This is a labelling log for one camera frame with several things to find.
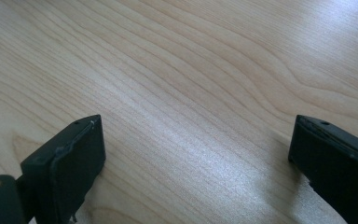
wood grain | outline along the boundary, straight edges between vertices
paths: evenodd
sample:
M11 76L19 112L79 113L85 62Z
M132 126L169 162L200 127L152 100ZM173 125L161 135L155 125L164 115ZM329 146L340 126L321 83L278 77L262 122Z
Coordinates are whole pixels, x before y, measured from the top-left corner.
M358 136L358 1L0 1L0 174L92 114L80 223L344 223L286 157Z

table surface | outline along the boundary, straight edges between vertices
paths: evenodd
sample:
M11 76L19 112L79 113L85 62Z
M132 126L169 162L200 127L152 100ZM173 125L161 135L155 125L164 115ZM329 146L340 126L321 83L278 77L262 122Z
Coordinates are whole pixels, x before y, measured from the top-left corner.
M80 223L345 223L287 153L358 136L358 1L0 1L0 174L93 114Z

wooden table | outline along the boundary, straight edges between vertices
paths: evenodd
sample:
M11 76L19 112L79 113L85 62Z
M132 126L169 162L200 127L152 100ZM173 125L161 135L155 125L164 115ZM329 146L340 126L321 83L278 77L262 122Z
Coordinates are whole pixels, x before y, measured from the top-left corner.
M345 223L287 153L358 136L358 1L0 1L0 174L93 114L80 223Z

black plastic object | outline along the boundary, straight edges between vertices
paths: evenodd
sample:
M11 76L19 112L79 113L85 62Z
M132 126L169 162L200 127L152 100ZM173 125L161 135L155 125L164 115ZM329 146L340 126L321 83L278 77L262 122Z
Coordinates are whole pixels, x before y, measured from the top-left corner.
M67 224L104 161L101 116L73 122L21 163L15 184L11 176L0 175L0 223L35 217L37 223Z
M357 137L326 121L298 115L289 161L348 223L358 223Z

